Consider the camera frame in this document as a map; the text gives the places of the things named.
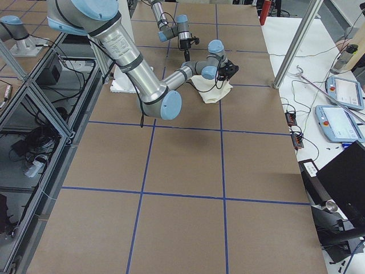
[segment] black monitor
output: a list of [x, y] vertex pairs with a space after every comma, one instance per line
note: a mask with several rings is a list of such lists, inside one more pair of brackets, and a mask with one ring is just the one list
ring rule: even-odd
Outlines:
[[353, 226], [365, 228], [365, 147], [353, 142], [317, 177]]

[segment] red object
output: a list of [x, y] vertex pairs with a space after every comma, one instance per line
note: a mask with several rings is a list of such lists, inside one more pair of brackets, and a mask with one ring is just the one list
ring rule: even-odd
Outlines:
[[269, 14], [270, 6], [271, 6], [271, 0], [265, 0], [263, 2], [262, 11], [260, 14], [260, 25], [261, 26], [263, 26], [265, 24], [266, 17]]

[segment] white table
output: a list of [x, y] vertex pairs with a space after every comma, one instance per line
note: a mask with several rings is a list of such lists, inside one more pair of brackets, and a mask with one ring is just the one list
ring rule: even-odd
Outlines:
[[[270, 54], [270, 61], [273, 67], [275, 75], [277, 74], [280, 65], [287, 53], [287, 49], [294, 37], [294, 34], [301, 22], [299, 18], [275, 18], [268, 17], [265, 25], [262, 27], [263, 35], [265, 37], [267, 50]], [[326, 79], [326, 75], [331, 68], [331, 64], [338, 54], [338, 49], [333, 48], [334, 42], [332, 41], [330, 35], [328, 34], [325, 26], [320, 19], [315, 19], [311, 25], [309, 32], [307, 33], [297, 56], [292, 63], [289, 72], [295, 74], [298, 72], [297, 65], [299, 65], [303, 70], [303, 75], [311, 80], [312, 82], [322, 82]], [[307, 55], [315, 55], [317, 53], [327, 51], [323, 54], [319, 54], [315, 57], [300, 57]], [[340, 74], [341, 78], [353, 79], [355, 77], [351, 72]], [[294, 101], [294, 96], [291, 88], [293, 80], [300, 80], [298, 77], [288, 74], [283, 81], [279, 92], [281, 97], [286, 98], [289, 104], [292, 104], [296, 111], [308, 111], [309, 109], [303, 105], [300, 105]], [[305, 127], [305, 120], [307, 114], [304, 112], [297, 113], [297, 123], [305, 130], [304, 137], [316, 144], [319, 149], [319, 157], [315, 161], [315, 164], [321, 169], [330, 160], [336, 157], [343, 148], [340, 143], [330, 143], [323, 135], [322, 130], [319, 128], [314, 115], [314, 107], [319, 104], [329, 104], [324, 95], [318, 93], [317, 90], [311, 87], [309, 84], [304, 84], [300, 82], [294, 82], [294, 92], [295, 99], [297, 102], [311, 106], [311, 113], [309, 114], [307, 125]], [[360, 127], [361, 131], [364, 133], [364, 127]], [[304, 148], [298, 151], [297, 159], [315, 159], [317, 157], [317, 149], [308, 141], [304, 140]], [[327, 270], [329, 274], [337, 274], [340, 263], [336, 265], [331, 265], [326, 252], [323, 253], [327, 265]], [[347, 274], [360, 274], [365, 273], [365, 254], [357, 254], [351, 262], [351, 267], [347, 270]]]

